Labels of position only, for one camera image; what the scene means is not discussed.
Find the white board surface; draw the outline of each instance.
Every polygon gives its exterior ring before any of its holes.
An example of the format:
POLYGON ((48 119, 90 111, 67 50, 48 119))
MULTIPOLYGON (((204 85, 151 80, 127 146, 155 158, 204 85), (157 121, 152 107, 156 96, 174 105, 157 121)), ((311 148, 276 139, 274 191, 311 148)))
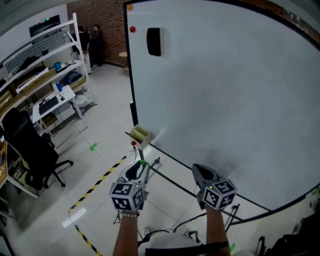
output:
POLYGON ((127 26, 138 122, 155 146, 271 210, 320 182, 320 52, 305 38, 206 0, 134 3, 127 26), (162 56, 148 28, 161 28, 162 56))

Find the red brick wall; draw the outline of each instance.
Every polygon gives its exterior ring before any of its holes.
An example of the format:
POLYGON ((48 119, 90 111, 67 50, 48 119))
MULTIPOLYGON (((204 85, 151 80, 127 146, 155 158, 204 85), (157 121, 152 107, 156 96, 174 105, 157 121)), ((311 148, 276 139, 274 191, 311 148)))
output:
POLYGON ((112 63, 125 64, 119 57, 126 51, 123 2, 125 0, 81 0, 67 3, 68 18, 76 13, 79 26, 93 33, 93 25, 99 24, 103 35, 103 59, 112 63))

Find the black office chair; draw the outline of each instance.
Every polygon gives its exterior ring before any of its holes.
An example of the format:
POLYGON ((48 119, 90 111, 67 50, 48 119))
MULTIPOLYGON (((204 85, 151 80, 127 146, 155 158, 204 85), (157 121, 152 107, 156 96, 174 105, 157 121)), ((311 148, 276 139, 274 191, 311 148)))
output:
POLYGON ((66 185, 60 180, 55 169, 74 163, 66 160, 57 163, 59 158, 50 136, 44 133, 42 137, 37 133, 29 114, 12 108, 2 120, 5 140, 23 157, 28 164, 25 183, 37 190, 48 188, 47 182, 51 174, 57 178, 62 187, 66 185))

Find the white floor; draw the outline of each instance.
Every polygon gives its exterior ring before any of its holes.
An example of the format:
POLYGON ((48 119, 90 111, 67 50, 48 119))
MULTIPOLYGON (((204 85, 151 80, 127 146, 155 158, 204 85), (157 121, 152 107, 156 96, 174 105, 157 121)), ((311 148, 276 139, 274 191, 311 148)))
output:
MULTIPOLYGON (((123 156, 127 156, 124 163, 107 176, 70 214, 73 222, 102 255, 111 255, 113 252, 119 224, 113 225, 117 212, 109 197, 109 190, 121 170, 132 163, 135 157, 129 151, 130 140, 125 134, 133 126, 129 108, 132 100, 131 86, 129 76, 123 75, 123 69, 111 65, 96 68, 90 77, 98 105, 85 113, 88 128, 84 129, 83 123, 75 120, 54 138, 55 144, 60 145, 57 149, 59 161, 74 161, 73 166, 60 170, 59 176, 66 183, 66 187, 61 187, 52 176, 49 189, 42 190, 39 199, 33 199, 23 192, 17 195, 10 184, 7 186, 9 194, 14 195, 11 196, 10 205, 18 221, 7 219, 7 227, 2 229, 16 255, 96 255, 69 221, 68 209, 111 166, 123 156), (91 151, 90 147, 95 143, 97 146, 91 151)), ((189 191, 194 191, 195 182, 189 169, 152 147, 147 147, 144 155, 148 162, 160 157, 157 169, 189 191)), ((147 191, 150 194, 138 219, 141 233, 145 227, 171 229, 203 212, 192 196, 154 172, 151 173, 147 191)), ((315 197, 310 194, 304 201, 280 213, 231 226, 227 236, 230 245, 236 244, 233 252, 241 249, 254 251, 260 236, 265 236, 266 246, 271 247, 282 235, 292 233, 302 217, 313 213, 309 204, 314 200, 315 197)), ((237 213, 240 218, 265 212, 240 197, 237 197, 233 204, 240 204, 237 213)), ((186 229, 197 230, 199 238, 205 241, 205 216, 181 226, 178 231, 186 229)))

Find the white table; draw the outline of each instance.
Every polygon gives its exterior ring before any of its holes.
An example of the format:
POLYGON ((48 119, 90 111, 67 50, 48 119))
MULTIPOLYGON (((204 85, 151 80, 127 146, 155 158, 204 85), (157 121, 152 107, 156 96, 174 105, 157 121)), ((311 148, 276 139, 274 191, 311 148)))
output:
POLYGON ((44 128, 46 130, 48 130, 48 128, 46 127, 45 123, 43 122, 42 118, 45 117, 46 115, 48 115, 50 112, 54 111, 55 109, 57 109, 58 107, 60 107, 61 105, 65 104, 68 101, 71 101, 73 103, 73 106, 76 110, 76 112, 79 115, 79 118, 82 119, 85 127, 87 128, 87 124, 85 122, 85 120, 83 119, 83 116, 81 114, 81 111, 79 109, 79 106, 76 103, 76 95, 75 93, 72 91, 72 89, 70 88, 69 85, 66 85, 65 87, 62 88, 62 91, 59 93, 59 95, 56 95, 54 92, 52 94, 50 94, 46 99, 47 101, 52 99, 53 97, 55 97, 58 99, 58 104, 54 105, 52 108, 50 108, 49 110, 47 110, 46 112, 44 112, 43 114, 39 113, 39 103, 36 103, 33 108, 32 108, 32 123, 35 124, 38 122, 40 129, 42 129, 42 125, 44 126, 44 128))

